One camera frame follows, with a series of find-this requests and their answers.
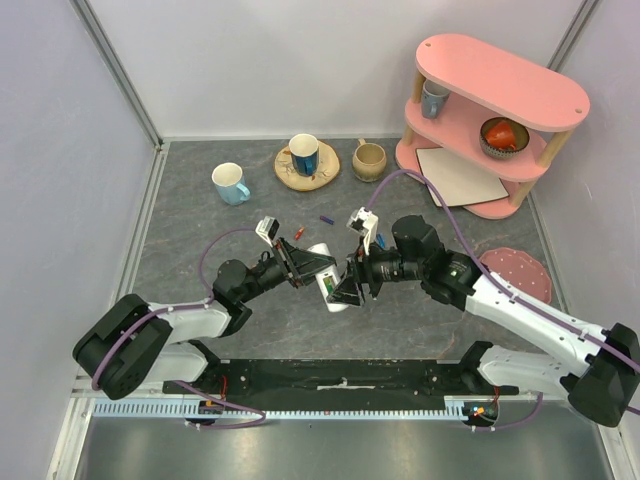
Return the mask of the green battery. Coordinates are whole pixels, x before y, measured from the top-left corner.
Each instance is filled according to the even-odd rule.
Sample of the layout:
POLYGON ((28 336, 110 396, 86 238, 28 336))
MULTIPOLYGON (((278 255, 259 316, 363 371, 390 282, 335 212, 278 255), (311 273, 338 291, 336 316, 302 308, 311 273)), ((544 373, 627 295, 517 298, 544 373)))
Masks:
POLYGON ((326 276, 323 278, 324 285, 326 287, 327 293, 332 294, 334 291, 335 283, 331 276, 326 276))

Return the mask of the white remote control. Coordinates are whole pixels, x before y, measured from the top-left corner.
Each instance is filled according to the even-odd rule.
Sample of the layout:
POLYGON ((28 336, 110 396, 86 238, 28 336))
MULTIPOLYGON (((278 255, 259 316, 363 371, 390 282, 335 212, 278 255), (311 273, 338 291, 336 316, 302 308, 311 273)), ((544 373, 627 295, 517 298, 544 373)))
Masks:
MULTIPOLYGON (((317 243, 308 249, 309 252, 330 256, 330 251, 326 243, 317 243)), ((347 304, 332 303, 328 300, 329 295, 334 291, 339 283, 340 276, 337 266, 332 264, 315 275, 316 282, 321 291, 324 303, 330 313, 339 313, 348 308, 347 304)))

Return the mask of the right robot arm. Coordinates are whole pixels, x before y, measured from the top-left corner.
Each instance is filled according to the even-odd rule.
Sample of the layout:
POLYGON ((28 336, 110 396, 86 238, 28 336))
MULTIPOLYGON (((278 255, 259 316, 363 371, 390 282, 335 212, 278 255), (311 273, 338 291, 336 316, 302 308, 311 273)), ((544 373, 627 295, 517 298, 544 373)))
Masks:
POLYGON ((362 209, 348 223, 360 236, 331 303, 360 306, 386 282, 417 281, 434 301, 490 320, 537 346, 517 354, 488 346, 458 368, 458 381, 477 394, 490 385, 516 387, 566 399, 587 419, 616 427, 639 386, 639 338, 616 323, 606 329, 522 292, 478 260, 444 247, 433 226, 408 215, 392 226, 395 245, 372 240, 377 218, 362 209))

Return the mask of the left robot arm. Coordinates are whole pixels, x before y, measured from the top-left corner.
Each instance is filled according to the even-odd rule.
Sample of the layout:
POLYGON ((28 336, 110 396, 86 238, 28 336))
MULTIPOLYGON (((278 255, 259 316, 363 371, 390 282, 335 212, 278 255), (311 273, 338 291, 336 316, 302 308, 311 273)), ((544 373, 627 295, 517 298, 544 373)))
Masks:
POLYGON ((251 316, 248 302, 288 283, 300 288, 336 265, 334 257, 299 249, 279 238, 248 267, 223 262, 204 299, 165 305, 130 293, 120 298, 76 343, 72 357, 92 387, 120 400, 153 381, 185 381, 198 393, 219 382, 212 356, 197 345, 203 338, 228 337, 251 316))

